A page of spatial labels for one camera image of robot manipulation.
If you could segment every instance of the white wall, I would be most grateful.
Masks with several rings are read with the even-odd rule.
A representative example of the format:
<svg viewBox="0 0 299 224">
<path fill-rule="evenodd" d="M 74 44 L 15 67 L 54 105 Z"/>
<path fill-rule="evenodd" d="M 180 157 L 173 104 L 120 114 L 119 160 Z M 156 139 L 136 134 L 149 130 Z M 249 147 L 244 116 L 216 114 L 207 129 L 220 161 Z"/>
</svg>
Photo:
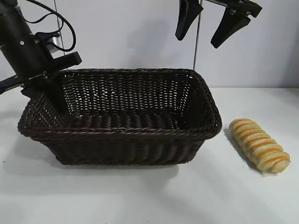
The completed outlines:
<svg viewBox="0 0 299 224">
<path fill-rule="evenodd" d="M 54 8 L 54 0 L 42 0 Z M 178 0 L 57 0 L 58 10 L 74 26 L 79 68 L 192 68 L 197 23 L 179 42 L 174 36 Z M 263 10 L 218 49 L 210 40 L 224 7 L 204 1 L 196 71 L 209 86 L 299 87 L 299 1 L 256 0 Z M 19 1 L 26 18 L 46 12 Z M 57 28 L 55 16 L 30 26 L 36 31 Z M 71 36 L 64 29 L 65 47 Z M 13 74 L 0 54 L 0 77 Z"/>
<path fill-rule="evenodd" d="M 197 24 L 175 37 L 179 0 L 57 0 L 74 26 L 80 68 L 192 68 Z M 64 42 L 71 45 L 64 29 Z"/>
<path fill-rule="evenodd" d="M 299 1 L 256 2 L 260 15 L 214 49 L 224 8 L 204 1 L 196 71 L 209 86 L 299 87 Z"/>
</svg>

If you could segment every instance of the wicker basket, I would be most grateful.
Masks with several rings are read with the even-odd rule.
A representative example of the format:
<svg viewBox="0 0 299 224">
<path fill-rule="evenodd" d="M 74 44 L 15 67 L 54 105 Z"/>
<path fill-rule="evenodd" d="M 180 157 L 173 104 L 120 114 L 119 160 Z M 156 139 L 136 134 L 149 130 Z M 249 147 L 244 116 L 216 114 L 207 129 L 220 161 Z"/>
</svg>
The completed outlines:
<svg viewBox="0 0 299 224">
<path fill-rule="evenodd" d="M 68 112 L 43 93 L 18 130 L 66 165 L 167 165 L 191 161 L 222 127 L 203 78 L 185 69 L 64 70 Z"/>
</svg>

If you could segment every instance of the white tabletop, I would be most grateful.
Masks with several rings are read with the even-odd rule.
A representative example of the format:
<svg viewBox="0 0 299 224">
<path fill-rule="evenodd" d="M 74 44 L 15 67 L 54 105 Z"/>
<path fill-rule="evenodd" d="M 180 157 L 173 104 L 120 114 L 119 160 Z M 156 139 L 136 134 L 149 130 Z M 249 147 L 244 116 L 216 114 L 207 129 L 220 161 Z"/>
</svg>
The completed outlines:
<svg viewBox="0 0 299 224">
<path fill-rule="evenodd" d="M 1 224 L 299 223 L 299 89 L 211 89 L 222 132 L 191 163 L 158 168 L 61 165 L 17 132 L 19 91 L 0 96 Z M 235 150 L 227 127 L 244 117 L 291 155 L 285 172 L 263 176 Z"/>
</svg>

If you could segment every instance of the swirled bread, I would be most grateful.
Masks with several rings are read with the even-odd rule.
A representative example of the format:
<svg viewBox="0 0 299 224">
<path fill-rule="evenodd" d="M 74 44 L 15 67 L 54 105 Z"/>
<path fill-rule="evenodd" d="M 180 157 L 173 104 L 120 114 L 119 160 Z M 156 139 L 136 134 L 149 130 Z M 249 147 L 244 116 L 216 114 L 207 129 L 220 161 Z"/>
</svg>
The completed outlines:
<svg viewBox="0 0 299 224">
<path fill-rule="evenodd" d="M 236 119 L 229 125 L 245 155 L 262 172 L 281 173 L 291 163 L 290 156 L 261 127 L 250 119 Z"/>
</svg>

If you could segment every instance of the metal pole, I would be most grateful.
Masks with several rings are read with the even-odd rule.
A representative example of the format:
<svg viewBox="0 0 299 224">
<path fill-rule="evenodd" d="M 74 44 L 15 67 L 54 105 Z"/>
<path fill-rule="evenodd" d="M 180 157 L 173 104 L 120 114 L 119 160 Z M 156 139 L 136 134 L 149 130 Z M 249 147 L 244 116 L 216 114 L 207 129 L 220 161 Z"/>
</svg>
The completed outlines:
<svg viewBox="0 0 299 224">
<path fill-rule="evenodd" d="M 200 21 L 201 21 L 201 13 L 198 15 L 197 34 L 196 34 L 195 52 L 194 52 L 194 60 L 193 60 L 193 70 L 195 70 L 195 66 L 196 66 L 197 48 L 198 48 L 199 30 L 200 30 Z"/>
</svg>

